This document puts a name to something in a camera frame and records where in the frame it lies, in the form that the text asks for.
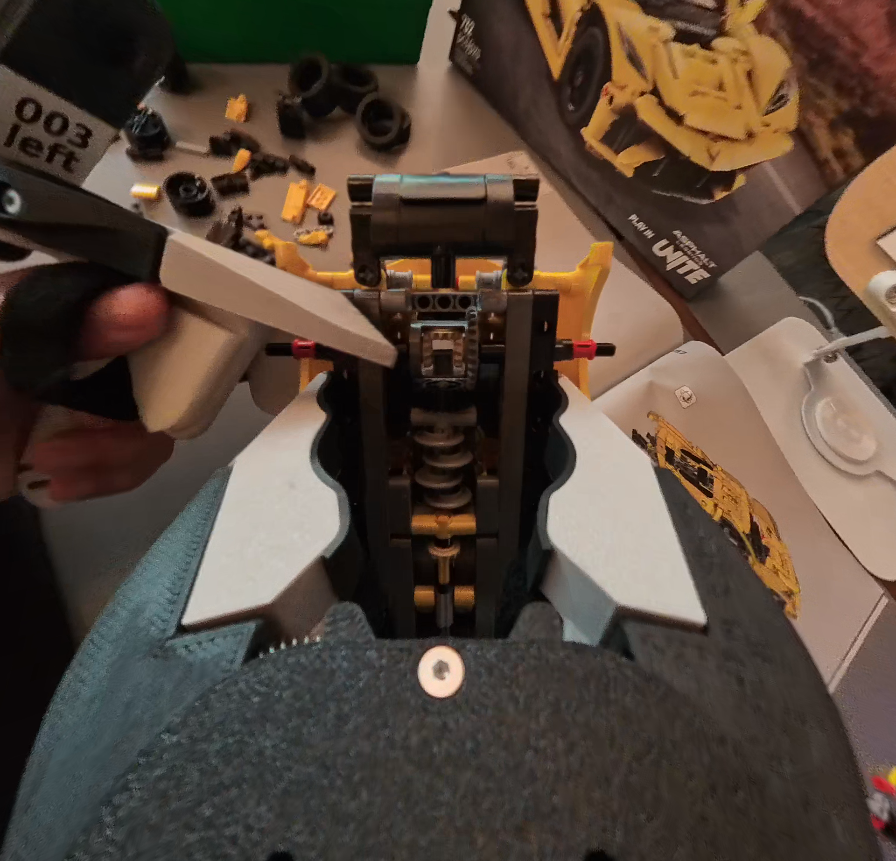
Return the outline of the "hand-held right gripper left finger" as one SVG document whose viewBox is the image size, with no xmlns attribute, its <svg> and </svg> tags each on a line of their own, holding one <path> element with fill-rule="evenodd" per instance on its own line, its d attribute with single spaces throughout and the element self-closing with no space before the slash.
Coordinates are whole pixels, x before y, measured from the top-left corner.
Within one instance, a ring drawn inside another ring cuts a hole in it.
<svg viewBox="0 0 896 861">
<path fill-rule="evenodd" d="M 185 631 L 259 620 L 304 639 L 351 588 L 350 501 L 320 459 L 329 377 L 314 378 L 230 466 Z"/>
</svg>

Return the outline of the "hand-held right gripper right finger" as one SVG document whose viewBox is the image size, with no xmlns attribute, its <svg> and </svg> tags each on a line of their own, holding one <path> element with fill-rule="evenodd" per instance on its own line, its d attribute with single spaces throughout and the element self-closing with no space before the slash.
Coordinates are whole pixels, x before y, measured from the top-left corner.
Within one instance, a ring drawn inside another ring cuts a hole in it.
<svg viewBox="0 0 896 861">
<path fill-rule="evenodd" d="M 607 643 L 621 620 L 701 631 L 708 622 L 657 472 L 569 379 L 554 419 L 559 470 L 539 504 L 539 589 L 566 631 Z"/>
</svg>

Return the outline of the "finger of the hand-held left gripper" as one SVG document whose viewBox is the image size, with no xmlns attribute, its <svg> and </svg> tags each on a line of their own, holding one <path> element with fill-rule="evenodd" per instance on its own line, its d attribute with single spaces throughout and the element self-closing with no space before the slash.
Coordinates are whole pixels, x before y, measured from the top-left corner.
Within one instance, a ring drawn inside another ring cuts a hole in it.
<svg viewBox="0 0 896 861">
<path fill-rule="evenodd" d="M 160 280 L 176 295 L 296 338 L 384 367 L 396 363 L 395 346 L 340 292 L 190 233 L 168 232 Z"/>
</svg>

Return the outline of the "yellow brick car model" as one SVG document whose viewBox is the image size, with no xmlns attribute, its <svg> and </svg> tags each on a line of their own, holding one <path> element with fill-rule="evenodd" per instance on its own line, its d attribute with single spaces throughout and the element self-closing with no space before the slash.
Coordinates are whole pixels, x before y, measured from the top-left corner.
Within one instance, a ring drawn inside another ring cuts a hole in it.
<svg viewBox="0 0 896 861">
<path fill-rule="evenodd" d="M 535 588 L 527 571 L 544 453 L 565 376 L 590 400 L 591 336 L 613 260 L 535 265 L 539 177 L 353 175 L 352 270 L 338 289 L 392 343 L 395 365 L 351 362 L 305 339 L 271 342 L 302 386 L 330 375 L 325 469 L 350 502 L 350 573 L 334 590 L 381 638 L 493 638 Z"/>
</svg>

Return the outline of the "grey desk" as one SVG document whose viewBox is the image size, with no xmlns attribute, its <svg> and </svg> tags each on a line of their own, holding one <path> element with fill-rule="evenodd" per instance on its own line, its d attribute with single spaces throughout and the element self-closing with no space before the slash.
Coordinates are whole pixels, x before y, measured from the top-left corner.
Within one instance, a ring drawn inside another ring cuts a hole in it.
<svg viewBox="0 0 896 861">
<path fill-rule="evenodd" d="M 576 263 L 591 240 L 610 240 L 610 231 L 572 189 L 524 144 L 456 71 L 445 53 L 452 30 L 428 26 L 423 60 L 416 68 L 380 70 L 386 88 L 397 93 L 412 118 L 407 152 L 399 163 L 410 172 L 449 170 L 454 164 L 530 162 L 545 180 L 546 224 L 539 224 L 538 261 L 561 268 Z M 603 392 L 665 352 L 693 339 L 733 353 L 777 322 L 800 318 L 823 332 L 815 307 L 798 295 L 759 252 L 750 255 L 721 283 L 693 303 L 662 300 L 659 288 L 631 254 L 617 249 L 609 285 L 599 301 L 595 338 L 618 343 L 621 362 L 593 377 Z M 41 513 L 54 577 L 71 643 L 78 647 L 140 557 L 218 468 L 230 463 L 271 416 L 255 407 L 249 388 L 237 388 L 205 436 L 181 444 L 173 461 L 148 486 L 111 499 L 95 499 Z M 811 649 L 821 651 L 834 695 L 866 764 L 894 762 L 894 598 L 890 586 L 872 586 L 818 512 L 797 512 L 783 486 L 760 498 L 797 542 L 794 558 L 805 601 L 798 621 Z"/>
</svg>

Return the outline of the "open instruction booklet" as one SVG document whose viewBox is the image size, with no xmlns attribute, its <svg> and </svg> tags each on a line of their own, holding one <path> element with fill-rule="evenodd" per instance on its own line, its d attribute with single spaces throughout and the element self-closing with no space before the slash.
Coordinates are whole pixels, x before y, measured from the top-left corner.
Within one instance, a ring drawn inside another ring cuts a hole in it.
<svg viewBox="0 0 896 861">
<path fill-rule="evenodd" d="M 717 523 L 835 690 L 883 591 L 823 519 L 728 361 L 690 341 L 596 402 Z"/>
</svg>

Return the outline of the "black wheel hub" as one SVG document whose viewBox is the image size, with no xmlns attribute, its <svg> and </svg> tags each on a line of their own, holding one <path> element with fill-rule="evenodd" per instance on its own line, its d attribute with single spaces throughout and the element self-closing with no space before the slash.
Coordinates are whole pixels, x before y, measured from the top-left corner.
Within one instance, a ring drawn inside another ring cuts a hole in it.
<svg viewBox="0 0 896 861">
<path fill-rule="evenodd" d="M 129 117 L 122 134 L 127 142 L 126 155 L 134 162 L 159 162 L 172 145 L 163 117 L 146 106 Z"/>
<path fill-rule="evenodd" d="M 197 173 L 178 171 L 169 174 L 162 191 L 176 214 L 189 219 L 210 217 L 216 202 L 210 184 Z"/>
</svg>

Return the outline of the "pile of yellow black pieces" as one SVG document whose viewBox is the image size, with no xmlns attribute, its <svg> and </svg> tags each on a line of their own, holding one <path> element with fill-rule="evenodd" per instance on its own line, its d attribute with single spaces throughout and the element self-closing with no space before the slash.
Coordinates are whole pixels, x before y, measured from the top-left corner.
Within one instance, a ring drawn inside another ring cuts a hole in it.
<svg viewBox="0 0 896 861">
<path fill-rule="evenodd" d="M 308 118 L 297 98 L 241 89 L 175 96 L 157 89 L 140 106 L 163 117 L 172 145 L 159 162 L 130 160 L 137 212 L 282 268 L 299 272 L 305 258 L 319 268 L 333 243 L 338 195 L 301 154 L 298 135 L 306 134 Z M 169 205 L 162 183 L 178 171 L 210 184 L 212 216 L 180 217 Z"/>
</svg>

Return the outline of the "green plastic bin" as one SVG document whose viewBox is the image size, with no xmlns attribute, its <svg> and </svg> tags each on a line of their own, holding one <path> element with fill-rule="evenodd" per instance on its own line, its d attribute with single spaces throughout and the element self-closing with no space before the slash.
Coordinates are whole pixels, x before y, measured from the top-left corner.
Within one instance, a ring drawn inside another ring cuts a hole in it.
<svg viewBox="0 0 896 861">
<path fill-rule="evenodd" d="M 154 0 L 186 63 L 408 65 L 433 0 Z"/>
</svg>

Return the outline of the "scattered small brick pieces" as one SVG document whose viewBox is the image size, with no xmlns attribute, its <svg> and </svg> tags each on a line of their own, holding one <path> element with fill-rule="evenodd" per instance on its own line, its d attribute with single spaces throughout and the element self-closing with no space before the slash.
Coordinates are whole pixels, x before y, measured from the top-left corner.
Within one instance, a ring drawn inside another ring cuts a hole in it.
<svg viewBox="0 0 896 861">
<path fill-rule="evenodd" d="M 870 777 L 868 811 L 872 826 L 883 837 L 895 841 L 895 767 Z"/>
</svg>

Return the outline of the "brick set box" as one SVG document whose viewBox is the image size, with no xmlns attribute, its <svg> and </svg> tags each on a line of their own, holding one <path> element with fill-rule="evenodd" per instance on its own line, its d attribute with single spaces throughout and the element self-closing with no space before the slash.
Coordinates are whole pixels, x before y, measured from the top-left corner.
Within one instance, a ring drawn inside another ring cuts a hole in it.
<svg viewBox="0 0 896 861">
<path fill-rule="evenodd" d="M 462 0 L 451 62 L 679 295 L 894 146 L 895 0 Z"/>
</svg>

